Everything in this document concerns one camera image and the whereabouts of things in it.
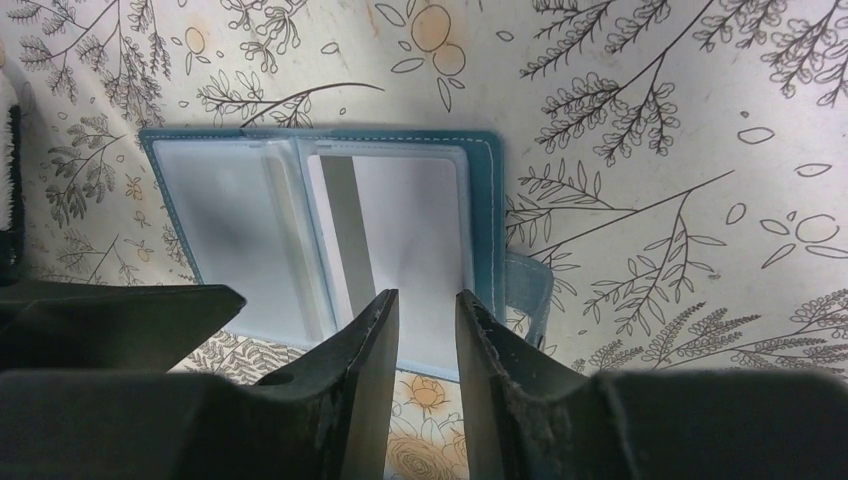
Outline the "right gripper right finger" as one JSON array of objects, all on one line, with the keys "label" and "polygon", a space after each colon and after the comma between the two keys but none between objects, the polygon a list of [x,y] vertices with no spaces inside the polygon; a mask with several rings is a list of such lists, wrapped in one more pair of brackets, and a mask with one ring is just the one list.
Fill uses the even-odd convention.
[{"label": "right gripper right finger", "polygon": [[456,298],[474,479],[843,479],[847,388],[789,371],[579,374]]}]

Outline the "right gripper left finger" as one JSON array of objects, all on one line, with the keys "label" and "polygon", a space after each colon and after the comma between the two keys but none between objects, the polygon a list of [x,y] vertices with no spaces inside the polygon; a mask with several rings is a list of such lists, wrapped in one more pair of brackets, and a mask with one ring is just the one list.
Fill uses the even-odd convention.
[{"label": "right gripper left finger", "polygon": [[1,369],[5,479],[378,479],[398,348],[386,290],[246,386],[131,369]]}]

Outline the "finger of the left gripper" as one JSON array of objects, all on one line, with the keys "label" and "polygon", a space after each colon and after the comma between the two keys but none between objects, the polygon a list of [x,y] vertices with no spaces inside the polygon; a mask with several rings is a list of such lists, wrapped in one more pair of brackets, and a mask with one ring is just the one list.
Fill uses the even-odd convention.
[{"label": "finger of the left gripper", "polygon": [[225,285],[20,281],[1,289],[1,369],[167,371],[245,304]]}]

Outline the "teal leather card holder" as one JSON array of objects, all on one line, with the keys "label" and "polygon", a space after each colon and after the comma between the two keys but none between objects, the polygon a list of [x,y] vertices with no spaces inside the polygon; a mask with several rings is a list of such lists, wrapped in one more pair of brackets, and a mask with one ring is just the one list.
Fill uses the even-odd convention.
[{"label": "teal leather card holder", "polygon": [[195,278],[227,285],[246,300],[228,323],[230,332],[311,348],[357,315],[344,325],[336,320],[305,167],[313,154],[352,154],[457,162],[465,174],[475,272],[474,287],[463,290],[497,320],[521,312],[524,340],[544,343],[553,275],[506,248],[504,152],[495,133],[145,129],[140,140]]}]

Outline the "white credit card black stripe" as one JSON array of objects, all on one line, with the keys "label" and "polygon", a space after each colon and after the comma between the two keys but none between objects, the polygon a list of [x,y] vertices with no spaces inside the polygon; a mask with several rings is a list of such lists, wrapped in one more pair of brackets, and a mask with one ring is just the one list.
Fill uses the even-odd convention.
[{"label": "white credit card black stripe", "polygon": [[305,161],[339,325],[399,294],[397,365],[458,376],[454,298],[474,287],[465,174],[445,158],[318,155]]}]

